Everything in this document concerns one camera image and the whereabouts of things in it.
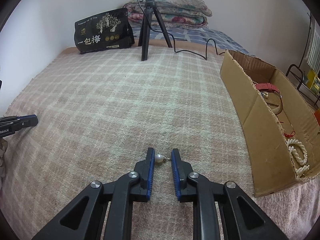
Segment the tripod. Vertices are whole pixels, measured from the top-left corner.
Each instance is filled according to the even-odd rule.
[[[155,0],[146,0],[144,7],[145,7],[145,10],[144,10],[144,15],[143,15],[143,20],[142,20],[142,25],[140,30],[139,43],[138,43],[138,47],[142,46],[141,61],[145,61],[148,59],[148,48],[149,48],[149,40],[150,40],[150,27],[148,25],[148,22],[151,24],[153,13],[157,18],[157,21],[160,25],[162,32],[164,32],[163,36],[165,38],[165,41],[168,44],[168,47],[172,48],[169,35],[166,33],[167,29],[164,25],[161,13],[157,8]]]

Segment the floral quilt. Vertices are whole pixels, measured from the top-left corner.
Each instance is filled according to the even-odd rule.
[[[202,28],[208,25],[207,17],[212,16],[203,0],[156,0],[156,3],[166,27]],[[128,9],[129,21],[141,25],[143,12],[138,2],[131,0],[124,7]],[[151,24],[158,26],[155,15]]]

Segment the pearl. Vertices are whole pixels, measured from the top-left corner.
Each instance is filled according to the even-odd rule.
[[[302,144],[302,142],[300,142],[297,139],[288,139],[286,141],[286,143],[288,145],[289,153],[292,154],[292,156],[296,159],[297,163],[299,163],[302,166],[298,169],[295,169],[297,176],[301,177],[302,174],[304,174],[305,172],[307,172],[310,169],[310,165],[307,164],[307,160],[308,160],[307,150],[306,150],[305,146]],[[290,144],[296,145],[301,149],[301,151],[303,153],[303,159],[301,157],[299,157],[299,154],[298,154],[297,150],[294,148],[294,146],[289,146]]]
[[[262,94],[263,94],[263,97],[264,97],[265,99],[268,99],[269,94],[268,94],[267,92],[263,92]]]
[[[161,162],[163,162],[163,160],[164,160],[164,156],[163,155],[156,154],[156,156],[155,156],[156,163],[161,163]]]

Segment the pearl pendant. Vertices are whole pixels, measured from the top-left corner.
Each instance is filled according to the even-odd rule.
[[[162,162],[165,162],[165,161],[171,161],[171,159],[166,158],[162,154],[156,154],[156,156],[155,156],[155,162],[156,163],[162,163]]]
[[[164,160],[164,156],[163,155],[156,154],[156,156],[155,156],[156,163],[161,163],[161,162],[163,162],[163,160]]]

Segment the radiator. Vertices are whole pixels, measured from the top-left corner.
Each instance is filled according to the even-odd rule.
[[[313,36],[311,35],[307,63],[318,74],[320,72],[320,27],[316,21],[313,23]]]

